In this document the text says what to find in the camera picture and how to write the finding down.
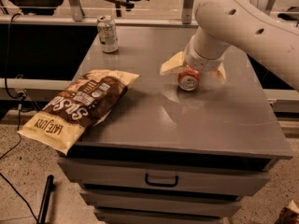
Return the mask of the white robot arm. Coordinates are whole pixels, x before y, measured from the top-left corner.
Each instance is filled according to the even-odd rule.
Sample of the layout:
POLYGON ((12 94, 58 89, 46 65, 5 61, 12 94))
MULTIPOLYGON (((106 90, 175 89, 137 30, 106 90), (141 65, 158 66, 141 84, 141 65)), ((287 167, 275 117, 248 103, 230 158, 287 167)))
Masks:
POLYGON ((277 21, 264 10, 268 0, 196 0, 198 23, 185 50, 163 63, 160 74, 176 74, 185 91, 193 91, 208 73, 224 82, 225 51, 235 46, 299 89, 299 30, 277 21))

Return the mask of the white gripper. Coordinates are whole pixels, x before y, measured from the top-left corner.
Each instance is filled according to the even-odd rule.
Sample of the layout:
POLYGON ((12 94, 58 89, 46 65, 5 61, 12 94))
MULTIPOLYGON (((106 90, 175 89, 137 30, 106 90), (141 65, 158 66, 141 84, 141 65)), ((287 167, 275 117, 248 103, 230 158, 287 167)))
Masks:
POLYGON ((184 52, 178 52, 161 65, 160 75, 165 76, 184 72, 187 64, 199 72, 208 72, 218 68, 218 79, 225 82, 226 73, 223 63, 221 63, 224 60, 224 53, 224 42, 210 36, 203 38, 193 36, 184 52))

